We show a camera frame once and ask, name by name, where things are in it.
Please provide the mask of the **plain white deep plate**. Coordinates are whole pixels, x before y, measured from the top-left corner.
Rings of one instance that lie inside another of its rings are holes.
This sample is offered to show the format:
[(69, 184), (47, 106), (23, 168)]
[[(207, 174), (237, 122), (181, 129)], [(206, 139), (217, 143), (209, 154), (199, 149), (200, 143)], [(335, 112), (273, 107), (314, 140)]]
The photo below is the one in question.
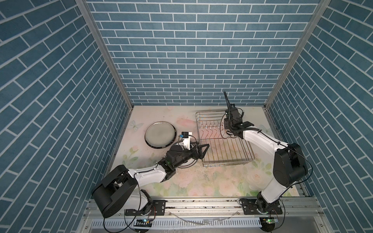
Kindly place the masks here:
[(155, 122), (147, 128), (144, 139), (151, 148), (166, 148), (175, 141), (176, 128), (165, 121)]

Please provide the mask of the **orange sunburst plate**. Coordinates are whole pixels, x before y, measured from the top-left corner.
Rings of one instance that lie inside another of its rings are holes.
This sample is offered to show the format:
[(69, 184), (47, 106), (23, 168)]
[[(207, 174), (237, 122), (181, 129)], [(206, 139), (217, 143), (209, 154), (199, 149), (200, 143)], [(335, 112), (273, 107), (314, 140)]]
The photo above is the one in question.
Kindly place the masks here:
[(188, 161), (184, 162), (183, 164), (178, 165), (177, 168), (178, 169), (187, 169), (187, 168), (190, 168), (190, 167), (194, 166), (197, 162), (198, 162), (198, 159), (191, 158)]

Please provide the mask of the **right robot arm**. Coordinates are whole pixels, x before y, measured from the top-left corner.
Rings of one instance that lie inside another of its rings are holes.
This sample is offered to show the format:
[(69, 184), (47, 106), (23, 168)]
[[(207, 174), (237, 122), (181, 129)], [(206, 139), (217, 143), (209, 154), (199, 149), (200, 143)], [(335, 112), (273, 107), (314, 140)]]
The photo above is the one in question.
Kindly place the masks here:
[(237, 108), (225, 111), (224, 129), (228, 134), (237, 136), (261, 148), (273, 159), (273, 178), (258, 193), (256, 206), (260, 213), (266, 214), (277, 205), (280, 197), (293, 185), (307, 176), (308, 166), (301, 147), (287, 144), (265, 134), (248, 121), (243, 121), (243, 113)]

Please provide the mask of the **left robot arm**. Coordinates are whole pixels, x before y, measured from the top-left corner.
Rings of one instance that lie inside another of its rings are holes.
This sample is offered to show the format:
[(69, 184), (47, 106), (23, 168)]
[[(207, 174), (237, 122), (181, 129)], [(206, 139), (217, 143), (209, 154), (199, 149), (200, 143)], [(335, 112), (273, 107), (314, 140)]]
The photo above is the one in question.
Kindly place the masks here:
[(92, 189), (92, 197), (104, 218), (109, 218), (122, 208), (137, 210), (141, 214), (150, 211), (153, 202), (142, 186), (162, 183), (173, 177), (177, 170), (190, 160), (204, 159), (210, 145), (194, 143), (190, 150), (172, 146), (159, 162), (144, 169), (115, 167)]

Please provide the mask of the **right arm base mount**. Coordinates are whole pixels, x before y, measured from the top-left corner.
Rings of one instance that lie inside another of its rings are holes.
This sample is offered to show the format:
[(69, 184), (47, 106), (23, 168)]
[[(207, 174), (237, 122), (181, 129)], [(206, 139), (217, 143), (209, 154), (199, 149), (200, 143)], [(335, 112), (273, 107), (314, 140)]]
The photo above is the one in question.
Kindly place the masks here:
[(283, 214), (279, 201), (267, 203), (262, 199), (241, 198), (238, 202), (245, 215)]

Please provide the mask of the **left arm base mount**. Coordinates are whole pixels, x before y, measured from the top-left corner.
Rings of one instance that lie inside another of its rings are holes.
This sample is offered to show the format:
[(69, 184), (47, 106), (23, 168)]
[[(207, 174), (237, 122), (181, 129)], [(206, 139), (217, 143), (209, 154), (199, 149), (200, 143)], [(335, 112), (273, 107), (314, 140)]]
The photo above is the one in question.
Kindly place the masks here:
[(126, 209), (126, 216), (163, 216), (166, 210), (165, 200), (153, 200), (148, 202), (141, 210)]

